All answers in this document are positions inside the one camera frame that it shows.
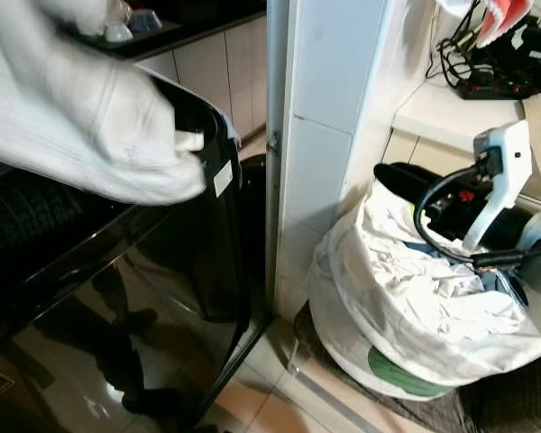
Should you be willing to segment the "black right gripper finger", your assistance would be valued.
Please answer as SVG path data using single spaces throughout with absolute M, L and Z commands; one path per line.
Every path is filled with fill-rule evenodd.
M 438 173 L 411 162 L 381 162 L 379 181 L 389 186 L 430 186 L 441 179 Z
M 436 176 L 377 176 L 378 181 L 399 198 L 418 205 L 427 191 L 436 184 Z

